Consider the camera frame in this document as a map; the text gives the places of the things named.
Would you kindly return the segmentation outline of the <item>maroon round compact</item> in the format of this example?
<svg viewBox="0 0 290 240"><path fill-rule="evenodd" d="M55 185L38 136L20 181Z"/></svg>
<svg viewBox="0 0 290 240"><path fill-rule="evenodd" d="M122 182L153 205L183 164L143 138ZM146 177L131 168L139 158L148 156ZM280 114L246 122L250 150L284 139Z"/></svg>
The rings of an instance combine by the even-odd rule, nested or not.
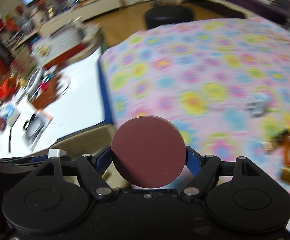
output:
<svg viewBox="0 0 290 240"><path fill-rule="evenodd" d="M173 182L182 172L186 147L179 130L158 116L140 116L122 124L112 143L119 174L138 187L154 189Z"/></svg>

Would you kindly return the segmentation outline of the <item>gold lipstick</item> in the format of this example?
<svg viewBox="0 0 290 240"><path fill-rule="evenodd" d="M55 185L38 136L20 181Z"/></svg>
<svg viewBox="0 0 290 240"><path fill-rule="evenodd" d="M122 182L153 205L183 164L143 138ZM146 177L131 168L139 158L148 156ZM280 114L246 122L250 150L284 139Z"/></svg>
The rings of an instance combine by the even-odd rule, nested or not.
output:
<svg viewBox="0 0 290 240"><path fill-rule="evenodd" d="M282 182L290 185L290 169L288 168L281 169L280 179Z"/></svg>

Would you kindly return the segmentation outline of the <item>fabric-lined woven basket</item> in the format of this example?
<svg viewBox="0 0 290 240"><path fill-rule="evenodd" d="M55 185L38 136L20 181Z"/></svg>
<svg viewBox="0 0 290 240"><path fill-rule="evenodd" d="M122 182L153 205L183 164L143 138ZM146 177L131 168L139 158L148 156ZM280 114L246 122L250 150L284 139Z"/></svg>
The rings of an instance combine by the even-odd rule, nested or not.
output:
<svg viewBox="0 0 290 240"><path fill-rule="evenodd" d="M112 142L116 128L112 124L89 127L71 135L65 136L54 143L51 148L66 151L71 159L79 155L96 155ZM112 189L122 189L131 186L117 171L114 164L110 164L102 178Z"/></svg>

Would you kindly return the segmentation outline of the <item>black pen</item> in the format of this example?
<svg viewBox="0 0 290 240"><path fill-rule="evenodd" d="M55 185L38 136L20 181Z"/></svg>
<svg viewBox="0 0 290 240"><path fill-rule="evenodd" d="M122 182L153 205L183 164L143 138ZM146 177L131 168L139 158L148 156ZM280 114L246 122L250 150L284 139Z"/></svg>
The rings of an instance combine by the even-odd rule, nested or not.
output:
<svg viewBox="0 0 290 240"><path fill-rule="evenodd" d="M12 136L12 126L10 126L9 137L8 137L8 152L11 153L11 136Z"/></svg>

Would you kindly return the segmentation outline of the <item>tissue pack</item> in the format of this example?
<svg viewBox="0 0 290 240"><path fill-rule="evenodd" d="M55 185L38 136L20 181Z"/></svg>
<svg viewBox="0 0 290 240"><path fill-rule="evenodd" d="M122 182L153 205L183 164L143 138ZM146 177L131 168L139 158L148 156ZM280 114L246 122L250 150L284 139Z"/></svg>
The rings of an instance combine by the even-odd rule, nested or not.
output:
<svg viewBox="0 0 290 240"><path fill-rule="evenodd" d="M6 122L6 126L13 127L20 114L13 103L0 104L0 118Z"/></svg>

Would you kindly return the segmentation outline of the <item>blue foam table edge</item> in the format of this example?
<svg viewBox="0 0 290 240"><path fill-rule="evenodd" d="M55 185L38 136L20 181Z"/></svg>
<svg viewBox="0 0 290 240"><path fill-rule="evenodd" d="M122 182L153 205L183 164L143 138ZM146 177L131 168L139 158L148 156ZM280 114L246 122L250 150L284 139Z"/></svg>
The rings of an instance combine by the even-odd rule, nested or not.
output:
<svg viewBox="0 0 290 240"><path fill-rule="evenodd" d="M57 100L56 141L100 125L112 123L107 82L100 59L74 63L65 69L71 82L62 98Z"/></svg>

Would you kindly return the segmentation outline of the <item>red plastic bag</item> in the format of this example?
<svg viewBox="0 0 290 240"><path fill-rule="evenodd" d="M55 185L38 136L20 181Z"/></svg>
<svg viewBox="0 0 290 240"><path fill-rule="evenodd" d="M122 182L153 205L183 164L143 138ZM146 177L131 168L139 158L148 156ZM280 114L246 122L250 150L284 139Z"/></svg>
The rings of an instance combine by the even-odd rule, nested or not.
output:
<svg viewBox="0 0 290 240"><path fill-rule="evenodd" d="M18 89L17 77L13 76L8 78L0 87L0 101L9 101Z"/></svg>

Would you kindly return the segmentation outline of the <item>silver crumpled object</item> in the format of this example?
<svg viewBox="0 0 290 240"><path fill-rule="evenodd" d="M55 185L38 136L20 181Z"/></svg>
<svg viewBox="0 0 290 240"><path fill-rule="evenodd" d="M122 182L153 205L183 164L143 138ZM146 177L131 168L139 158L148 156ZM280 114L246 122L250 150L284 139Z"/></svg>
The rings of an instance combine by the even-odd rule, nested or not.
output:
<svg viewBox="0 0 290 240"><path fill-rule="evenodd" d="M257 93L248 99L245 109L251 116L258 118L269 110L270 104L271 98L268 94Z"/></svg>

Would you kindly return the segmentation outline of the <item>pink floral fleece blanket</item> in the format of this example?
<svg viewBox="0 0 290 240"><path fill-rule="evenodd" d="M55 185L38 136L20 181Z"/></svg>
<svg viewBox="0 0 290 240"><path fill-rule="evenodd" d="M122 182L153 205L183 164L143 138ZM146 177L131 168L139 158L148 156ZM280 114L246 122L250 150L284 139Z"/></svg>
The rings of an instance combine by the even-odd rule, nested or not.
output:
<svg viewBox="0 0 290 240"><path fill-rule="evenodd" d="M247 156L279 180L283 150L263 146L290 129L290 32L261 17L195 21L139 31L100 58L113 120L172 122L200 154ZM254 118L257 93L271 98Z"/></svg>

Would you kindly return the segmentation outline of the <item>brown leather organizer tray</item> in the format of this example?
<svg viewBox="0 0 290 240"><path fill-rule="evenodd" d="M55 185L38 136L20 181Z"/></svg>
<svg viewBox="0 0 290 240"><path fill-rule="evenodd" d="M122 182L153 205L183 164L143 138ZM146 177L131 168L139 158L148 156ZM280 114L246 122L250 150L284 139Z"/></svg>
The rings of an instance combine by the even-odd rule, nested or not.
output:
<svg viewBox="0 0 290 240"><path fill-rule="evenodd" d="M28 102L37 110L45 109L51 103L60 99L69 89L68 75L54 75L47 82L43 82L38 91L28 98Z"/></svg>

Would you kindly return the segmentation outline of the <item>desk calendar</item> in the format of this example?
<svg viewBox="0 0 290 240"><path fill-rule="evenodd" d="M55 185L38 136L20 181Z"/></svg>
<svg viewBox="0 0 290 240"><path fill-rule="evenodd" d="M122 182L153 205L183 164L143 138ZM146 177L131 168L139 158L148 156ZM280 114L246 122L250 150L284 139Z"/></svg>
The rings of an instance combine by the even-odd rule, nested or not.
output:
<svg viewBox="0 0 290 240"><path fill-rule="evenodd" d="M73 22L69 22L49 36L35 42L31 48L31 57L40 67L49 69L68 60L84 48L81 35Z"/></svg>

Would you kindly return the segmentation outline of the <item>black round stool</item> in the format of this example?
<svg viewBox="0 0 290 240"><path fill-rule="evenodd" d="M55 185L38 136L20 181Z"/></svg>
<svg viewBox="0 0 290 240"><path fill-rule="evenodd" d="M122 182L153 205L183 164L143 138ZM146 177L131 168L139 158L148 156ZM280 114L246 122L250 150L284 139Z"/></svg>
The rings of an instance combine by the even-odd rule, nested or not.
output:
<svg viewBox="0 0 290 240"><path fill-rule="evenodd" d="M146 11L144 19L147 29L154 29L161 25L192 22L193 11L180 5L161 5Z"/></svg>

